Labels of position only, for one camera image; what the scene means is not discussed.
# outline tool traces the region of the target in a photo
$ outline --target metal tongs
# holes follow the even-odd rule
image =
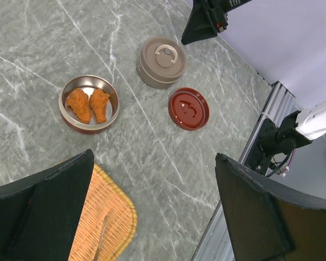
[[[100,239],[99,239],[98,248],[97,248],[96,254],[94,255],[93,261],[98,261],[98,257],[99,257],[100,249],[102,248],[102,243],[103,243],[103,239],[104,239],[105,227],[106,227],[106,224],[107,224],[107,222],[108,222],[108,216],[109,216],[109,213],[110,213],[110,212],[108,212],[108,213],[106,214],[105,218],[104,218],[102,231],[101,231],[101,233],[100,233]]]

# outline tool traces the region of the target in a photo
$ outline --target wicker tray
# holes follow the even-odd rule
[[[136,230],[137,214],[128,196],[95,164],[69,261],[93,260],[108,213],[98,261],[116,260],[129,245]]]

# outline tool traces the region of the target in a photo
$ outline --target round metal container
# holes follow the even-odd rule
[[[169,99],[169,115],[182,129],[195,131],[203,128],[210,115],[208,103],[195,89],[180,88]]]
[[[136,70],[149,86],[167,89],[186,69],[186,56],[180,46],[170,39],[155,37],[148,40],[140,53]]]
[[[106,122],[99,124],[92,109],[90,109],[92,114],[90,123],[80,122],[72,109],[66,105],[66,99],[76,88],[82,89],[89,97],[95,89],[102,89],[110,95],[110,101],[106,106]],[[119,108],[120,102],[114,87],[107,80],[97,76],[84,75],[72,79],[64,86],[59,95],[59,109],[63,120],[74,130],[85,134],[96,134],[109,127],[117,118]]]

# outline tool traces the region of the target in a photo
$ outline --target lid handle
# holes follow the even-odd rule
[[[176,51],[176,49],[174,47],[172,47],[171,45],[161,45],[161,46],[158,46],[158,48],[156,49],[154,54],[159,55],[159,51],[162,49],[169,49],[170,51],[173,52],[174,60],[172,60],[172,64],[175,64],[176,61],[178,60],[178,52]]]

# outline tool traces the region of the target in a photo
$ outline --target bowl rim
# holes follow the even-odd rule
[[[107,83],[112,89],[113,91],[115,92],[116,96],[117,96],[117,100],[118,100],[118,106],[117,106],[117,109],[114,113],[114,115],[106,122],[104,123],[100,123],[100,124],[96,124],[96,125],[88,125],[88,124],[85,124],[85,123],[82,123],[82,122],[79,122],[73,118],[71,118],[69,116],[69,114],[66,112],[65,108],[64,108],[64,104],[62,102],[62,95],[64,93],[64,90],[65,90],[65,87],[67,87],[69,85],[70,82],[76,80],[76,79],[79,79],[79,78],[83,78],[83,77],[91,77],[91,78],[97,78],[99,80],[102,80],[104,81],[105,83]],[[118,93],[116,91],[116,89],[113,87],[113,85],[111,83],[109,83],[107,80],[99,77],[99,76],[95,76],[95,75],[81,75],[81,76],[78,76],[78,77],[75,77],[71,80],[69,80],[63,87],[63,89],[61,90],[60,94],[59,94],[59,99],[58,99],[58,103],[59,103],[59,110],[60,110],[60,113],[62,114],[63,118],[68,121],[70,124],[72,124],[73,126],[75,126],[76,128],[79,128],[79,129],[82,129],[82,130],[85,130],[85,131],[98,131],[100,129],[104,129],[106,127],[108,127],[109,125],[111,125],[115,119],[117,118],[118,116],[118,112],[120,110],[120,98],[118,96]]]

